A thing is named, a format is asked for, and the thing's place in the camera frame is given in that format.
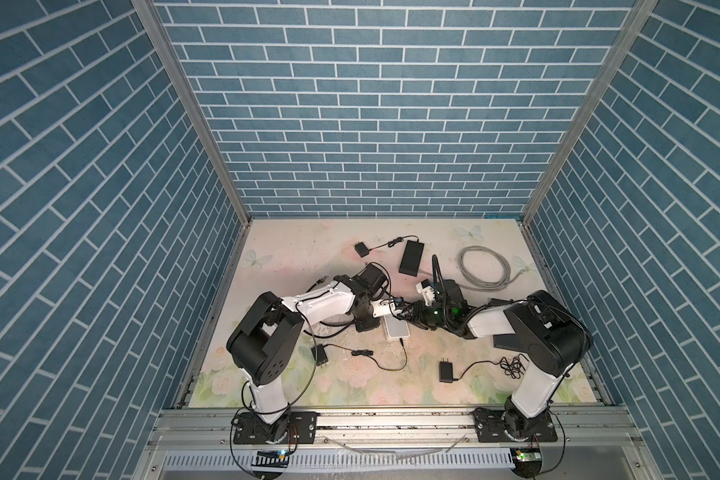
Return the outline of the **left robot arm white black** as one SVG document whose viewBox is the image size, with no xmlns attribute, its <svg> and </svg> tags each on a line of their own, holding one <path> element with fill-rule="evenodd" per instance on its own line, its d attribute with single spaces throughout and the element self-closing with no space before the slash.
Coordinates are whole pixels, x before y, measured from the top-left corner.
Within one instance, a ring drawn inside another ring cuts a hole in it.
<svg viewBox="0 0 720 480">
<path fill-rule="evenodd" d="M 292 403 L 286 399 L 281 375 L 304 327 L 342 314 L 371 314 L 370 302 L 384 293 L 352 278 L 337 277 L 313 291 L 280 298 L 261 294 L 230 335 L 226 349 L 251 387 L 254 405 L 248 424 L 266 442 L 276 442 L 289 429 Z"/>
</svg>

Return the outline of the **white small router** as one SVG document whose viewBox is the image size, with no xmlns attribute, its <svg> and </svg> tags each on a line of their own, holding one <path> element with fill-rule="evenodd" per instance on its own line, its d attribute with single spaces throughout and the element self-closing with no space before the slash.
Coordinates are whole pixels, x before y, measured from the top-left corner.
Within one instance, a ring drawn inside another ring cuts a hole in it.
<svg viewBox="0 0 720 480">
<path fill-rule="evenodd" d="M 410 329 L 408 323 L 400 320 L 393 315 L 385 315 L 383 317 L 385 337 L 388 341 L 404 340 L 410 337 Z"/>
</svg>

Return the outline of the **black ribbed box device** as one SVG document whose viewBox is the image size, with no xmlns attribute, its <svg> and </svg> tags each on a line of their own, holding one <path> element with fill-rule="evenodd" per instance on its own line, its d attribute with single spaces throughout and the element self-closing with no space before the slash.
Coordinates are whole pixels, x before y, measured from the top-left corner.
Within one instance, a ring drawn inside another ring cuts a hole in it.
<svg viewBox="0 0 720 480">
<path fill-rule="evenodd" d="M 419 274 L 424 244 L 417 240 L 407 240 L 399 264 L 398 272 L 416 277 Z"/>
</svg>

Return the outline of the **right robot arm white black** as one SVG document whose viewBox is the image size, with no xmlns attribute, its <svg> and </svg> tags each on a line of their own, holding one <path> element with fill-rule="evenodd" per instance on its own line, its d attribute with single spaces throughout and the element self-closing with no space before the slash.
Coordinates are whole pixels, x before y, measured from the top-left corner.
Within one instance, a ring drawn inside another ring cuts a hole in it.
<svg viewBox="0 0 720 480">
<path fill-rule="evenodd" d="M 527 357 L 520 383 L 504 404 L 506 435 L 524 441 L 548 427 L 553 395 L 592 345 L 589 330 L 545 290 L 481 306 L 468 305 L 453 280 L 425 280 L 417 292 L 420 300 L 395 304 L 395 317 L 465 340 L 489 337 L 495 347 Z"/>
</svg>

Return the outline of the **dark grey network switch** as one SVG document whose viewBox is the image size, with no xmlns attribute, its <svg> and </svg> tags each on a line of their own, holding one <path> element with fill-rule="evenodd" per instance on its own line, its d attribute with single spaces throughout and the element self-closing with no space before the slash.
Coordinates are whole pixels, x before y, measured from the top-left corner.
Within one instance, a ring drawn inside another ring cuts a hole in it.
<svg viewBox="0 0 720 480">
<path fill-rule="evenodd" d="M 487 304 L 486 307 L 488 310 L 491 311 L 503 311 L 509 308 L 511 305 L 514 304 L 513 300 L 502 300 L 497 298 L 492 298 Z"/>
</svg>

